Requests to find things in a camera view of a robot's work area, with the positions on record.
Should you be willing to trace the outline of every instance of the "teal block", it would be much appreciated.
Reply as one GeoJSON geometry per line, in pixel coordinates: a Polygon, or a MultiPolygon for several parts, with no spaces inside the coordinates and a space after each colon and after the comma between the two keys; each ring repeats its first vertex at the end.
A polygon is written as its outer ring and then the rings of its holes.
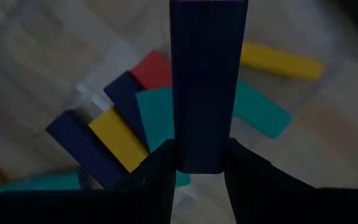
{"type": "Polygon", "coordinates": [[[45,174],[26,180],[8,183],[0,187],[0,192],[25,190],[81,190],[88,186],[86,174],[76,169],[57,174],[45,174]]]}
{"type": "MultiPolygon", "coordinates": [[[[172,89],[163,87],[136,94],[150,153],[165,140],[175,138],[173,130],[172,89]]],[[[189,174],[177,171],[176,186],[190,184],[189,174]]]]}
{"type": "Polygon", "coordinates": [[[245,82],[237,83],[234,115],[270,138],[277,138],[291,121],[291,115],[245,82]]]}

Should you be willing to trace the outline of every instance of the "red block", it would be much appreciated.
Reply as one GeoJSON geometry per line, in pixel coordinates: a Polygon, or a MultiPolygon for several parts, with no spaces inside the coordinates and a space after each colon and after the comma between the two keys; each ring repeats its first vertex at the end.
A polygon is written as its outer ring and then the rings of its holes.
{"type": "Polygon", "coordinates": [[[172,86],[171,66],[156,50],[149,53],[131,73],[147,90],[172,86]]]}

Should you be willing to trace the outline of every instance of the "colored block pile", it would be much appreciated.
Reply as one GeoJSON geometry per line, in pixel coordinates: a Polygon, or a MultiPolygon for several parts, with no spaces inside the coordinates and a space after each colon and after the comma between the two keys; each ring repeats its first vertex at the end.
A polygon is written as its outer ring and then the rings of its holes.
{"type": "MultiPolygon", "coordinates": [[[[153,51],[105,87],[114,107],[90,124],[68,110],[47,131],[104,188],[111,188],[165,140],[175,138],[171,86],[169,63],[153,51]]],[[[277,138],[291,120],[289,113],[244,82],[237,84],[234,115],[270,138],[277,138]]],[[[190,176],[177,171],[176,185],[189,183],[190,176]]]]}

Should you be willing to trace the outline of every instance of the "wooden floor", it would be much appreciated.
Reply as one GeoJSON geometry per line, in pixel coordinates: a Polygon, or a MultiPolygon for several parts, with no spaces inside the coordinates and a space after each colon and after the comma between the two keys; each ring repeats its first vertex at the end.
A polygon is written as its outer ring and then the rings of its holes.
{"type": "MultiPolygon", "coordinates": [[[[75,166],[45,131],[67,108],[91,118],[105,85],[153,49],[169,57],[167,0],[0,0],[0,168],[8,179],[75,166]]],[[[250,0],[245,41],[318,58],[310,83],[241,68],[239,78],[293,115],[278,139],[239,118],[231,135],[315,187],[358,188],[358,32],[323,0],[250,0]]],[[[234,223],[222,175],[177,189],[172,223],[234,223]]]]}

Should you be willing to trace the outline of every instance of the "navy blue block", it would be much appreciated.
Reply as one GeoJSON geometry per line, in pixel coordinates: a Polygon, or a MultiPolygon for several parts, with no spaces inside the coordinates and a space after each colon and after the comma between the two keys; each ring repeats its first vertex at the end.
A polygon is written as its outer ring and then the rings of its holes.
{"type": "Polygon", "coordinates": [[[104,92],[114,103],[114,109],[121,115],[135,135],[147,147],[147,138],[140,117],[135,94],[144,90],[133,78],[129,71],[124,72],[108,86],[104,92]]]}
{"type": "Polygon", "coordinates": [[[178,170],[223,171],[247,1],[170,1],[178,170]]]}
{"type": "Polygon", "coordinates": [[[65,111],[46,130],[105,189],[129,174],[74,111],[65,111]]]}

